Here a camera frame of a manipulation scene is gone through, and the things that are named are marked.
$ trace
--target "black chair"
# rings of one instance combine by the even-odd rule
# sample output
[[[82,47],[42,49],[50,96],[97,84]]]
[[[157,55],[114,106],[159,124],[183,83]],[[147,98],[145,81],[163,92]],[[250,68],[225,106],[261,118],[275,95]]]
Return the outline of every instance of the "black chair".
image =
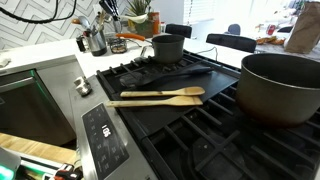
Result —
[[[281,28],[279,29],[277,32],[291,32],[291,30],[293,29],[293,26],[289,26],[289,27],[284,27],[284,28]]]
[[[192,27],[178,24],[168,24],[166,26],[165,32],[169,34],[178,34],[186,38],[190,38],[192,33]]]
[[[206,42],[250,53],[254,53],[257,45],[253,39],[227,34],[208,34]]]
[[[228,27],[228,32],[229,32],[230,34],[240,35],[241,28],[240,28],[239,24],[231,24],[231,25]]]

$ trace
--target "gas stove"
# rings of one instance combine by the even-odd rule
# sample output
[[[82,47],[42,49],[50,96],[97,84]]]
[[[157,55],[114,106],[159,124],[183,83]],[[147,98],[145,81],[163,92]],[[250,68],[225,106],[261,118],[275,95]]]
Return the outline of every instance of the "gas stove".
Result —
[[[121,78],[134,73],[147,76],[202,67],[214,68],[214,71],[160,79],[141,87],[128,88],[121,84]],[[315,179],[320,160],[320,110],[305,124],[294,129],[273,129],[260,125],[237,107],[235,93],[239,77],[240,70],[237,68],[186,51],[177,64],[132,61],[103,72],[97,71],[96,76],[98,86],[103,87],[110,100],[125,100],[120,97],[124,90],[160,91],[188,86],[205,89],[206,93],[200,97],[204,103],[202,106],[116,109],[158,179]],[[89,127],[84,127],[87,139],[93,132]],[[95,152],[96,148],[89,144],[90,152]],[[125,143],[119,147],[123,155],[121,163],[128,161],[130,152],[129,155],[124,152]],[[97,158],[103,154],[91,154],[97,168]]]

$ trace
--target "kitchen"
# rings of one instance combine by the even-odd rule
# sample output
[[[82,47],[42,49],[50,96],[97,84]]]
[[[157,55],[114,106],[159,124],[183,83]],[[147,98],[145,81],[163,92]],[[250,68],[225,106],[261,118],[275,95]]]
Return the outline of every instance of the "kitchen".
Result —
[[[141,46],[150,45],[150,43],[148,43],[148,42],[142,42],[142,41],[136,41],[136,42]],[[113,68],[119,67],[119,65],[121,63],[122,64],[128,64],[128,63],[130,64],[130,62],[134,58],[140,56],[142,48],[140,48],[137,44],[135,44],[133,42],[128,42],[127,46],[128,46],[128,51],[129,51],[127,53],[113,55],[110,52],[110,49],[108,49],[108,52],[105,55],[102,55],[99,57],[93,57],[90,52],[87,52],[87,53],[79,52],[77,44],[75,43],[75,39],[62,40],[62,41],[56,41],[56,42],[45,43],[45,44],[40,44],[40,45],[33,45],[33,46],[26,46],[23,48],[15,48],[15,49],[11,49],[11,50],[9,49],[9,50],[5,51],[4,55],[9,56],[11,58],[11,62],[4,69],[1,69],[1,72],[3,72],[2,74],[11,74],[11,73],[14,73],[17,71],[28,70],[30,68],[46,69],[43,67],[44,66],[52,67],[57,64],[58,65],[64,64],[64,63],[67,64],[66,62],[74,63],[76,61],[79,64],[79,67],[81,68],[81,70],[83,72],[83,75],[88,77],[89,82],[91,82],[90,81],[91,79],[89,77],[97,74],[97,72],[96,72],[97,70],[100,70],[103,73],[105,70],[108,70],[110,67],[113,67]],[[185,43],[184,43],[184,49],[189,52],[193,52],[193,53],[198,53],[200,51],[210,50],[213,47],[214,47],[214,45],[212,45],[212,44],[202,43],[202,42],[198,42],[198,41],[194,41],[194,40],[190,40],[190,39],[185,39]],[[229,64],[230,66],[232,66],[232,71],[230,71],[232,73],[235,73],[236,71],[238,71],[241,68],[241,60],[243,59],[243,57],[250,55],[250,53],[246,53],[243,51],[237,51],[237,50],[226,48],[223,46],[216,46],[216,47],[217,47],[217,50],[219,53],[218,58],[217,58],[218,62],[221,62],[223,64]],[[189,54],[188,52],[186,52],[186,53],[187,53],[186,54],[187,57],[189,57],[191,59],[197,59],[197,58],[194,58],[194,56],[197,57],[197,55]],[[154,55],[153,49],[147,48],[146,53],[145,53],[145,57],[153,56],[153,55]],[[203,54],[201,53],[201,55],[205,56],[207,59],[215,59],[214,57],[216,57],[215,51],[209,51],[209,52],[205,52]],[[101,88],[98,81],[91,83],[93,91],[91,94],[89,94],[85,98],[81,98],[81,96],[79,96],[79,94],[75,91],[75,86],[71,87],[72,83],[73,82],[70,82],[70,88],[68,88],[68,93],[70,93],[70,97],[73,97],[73,99],[76,102],[75,104],[72,104],[73,102],[71,102],[72,113],[74,115],[79,114],[81,107],[84,109],[82,109],[82,112],[80,114],[84,115],[90,109],[96,107],[100,102],[106,101],[110,98],[110,97],[108,97],[109,95],[106,96],[106,94],[104,93],[104,89]],[[87,102],[85,100],[89,99],[90,97],[91,98],[95,97],[95,95],[96,95],[95,92],[99,91],[99,89],[101,92],[103,92],[102,93],[103,98],[94,98],[95,100],[97,100],[97,102],[90,100],[90,102],[93,104],[87,104]],[[226,89],[226,91],[228,93],[230,93],[233,91],[232,89],[234,89],[234,86],[230,87],[229,89]],[[132,171],[133,170],[132,167],[135,167],[135,166],[131,166],[131,168],[130,168],[130,163],[135,164],[134,162],[141,162],[141,166],[145,166],[145,168],[141,168],[141,172],[140,171],[136,172],[136,170],[134,169],[133,171],[137,173],[136,177],[139,177],[139,176],[141,177],[146,174],[149,174],[150,179],[156,179],[156,178],[161,179],[161,177],[164,177],[159,174],[155,175],[154,173],[152,173],[152,171],[150,171],[150,172],[143,171],[143,170],[148,171],[151,169],[151,167],[154,168],[154,165],[148,165],[149,163],[147,163],[147,160],[144,158],[144,156],[146,156],[146,155],[143,156],[142,153],[139,151],[139,148],[141,148],[141,147],[138,148],[138,146],[140,146],[140,145],[137,145],[138,143],[133,140],[133,137],[131,135],[131,133],[135,134],[135,132],[129,133],[129,131],[126,130],[127,129],[127,125],[125,125],[126,122],[123,122],[120,119],[119,115],[117,115],[118,112],[116,112],[115,109],[107,108],[107,111],[108,111],[109,116],[112,117],[111,119],[113,121],[114,126],[120,127],[120,129],[123,130],[123,131],[119,130],[120,132],[118,132],[118,134],[120,135],[124,145],[130,146],[130,149],[129,148],[127,149],[130,158],[129,158],[129,160],[126,160],[122,166],[120,166],[120,169],[121,168],[124,168],[124,170],[131,169],[131,171]],[[75,122],[78,122],[78,121],[82,122],[83,120],[82,120],[81,116],[77,116],[77,117],[75,116],[74,121]],[[175,123],[171,124],[170,126],[167,126],[166,131],[168,133],[172,132],[173,130],[170,131],[170,129],[174,128],[175,126],[176,126]],[[76,134],[77,134],[78,140],[79,139],[82,139],[82,140],[87,139],[86,134],[83,133],[85,131],[83,124],[77,125],[77,123],[75,123],[75,129],[76,129]],[[86,146],[84,148],[90,149],[88,143],[82,144],[82,145]],[[89,156],[85,155],[85,156],[81,157],[81,159],[82,159],[82,162],[85,162],[85,163],[83,163],[83,169],[87,170],[84,172],[85,176],[97,177],[97,176],[94,176],[93,174],[90,174],[93,171],[95,171],[94,170],[95,165],[94,165],[94,161],[93,161],[92,157],[90,158]],[[244,171],[247,173],[248,177],[252,178],[254,176],[254,175],[251,176],[252,174],[250,174],[250,171],[248,172],[246,169]],[[132,173],[128,173],[128,174],[130,174],[131,179],[139,179],[139,178],[132,178],[133,177]],[[114,175],[114,177],[116,177],[117,175],[121,175],[124,173],[121,170],[116,170],[112,174]]]

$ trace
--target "wooden spoon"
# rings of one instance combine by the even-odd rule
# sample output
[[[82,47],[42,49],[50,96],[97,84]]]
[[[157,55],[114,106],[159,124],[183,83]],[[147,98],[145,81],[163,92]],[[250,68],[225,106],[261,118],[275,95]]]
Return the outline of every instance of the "wooden spoon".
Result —
[[[202,105],[202,101],[198,96],[175,96],[166,100],[154,101],[108,101],[105,104],[107,107],[134,107],[134,106],[196,106]]]
[[[196,96],[204,94],[202,87],[194,86],[178,89],[175,91],[124,91],[121,97],[145,97],[145,96]]]

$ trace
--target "small saucepan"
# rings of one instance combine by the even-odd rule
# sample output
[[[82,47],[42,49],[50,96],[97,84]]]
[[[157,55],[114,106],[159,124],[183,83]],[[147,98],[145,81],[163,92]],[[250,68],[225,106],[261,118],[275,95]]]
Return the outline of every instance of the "small saucepan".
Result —
[[[281,54],[247,56],[242,60],[236,102],[265,125],[298,126],[320,107],[320,63]]]
[[[136,34],[117,34],[117,37],[134,38],[144,41],[143,36]],[[180,35],[162,35],[152,38],[154,56],[152,60],[157,63],[177,63],[183,56],[184,37]]]

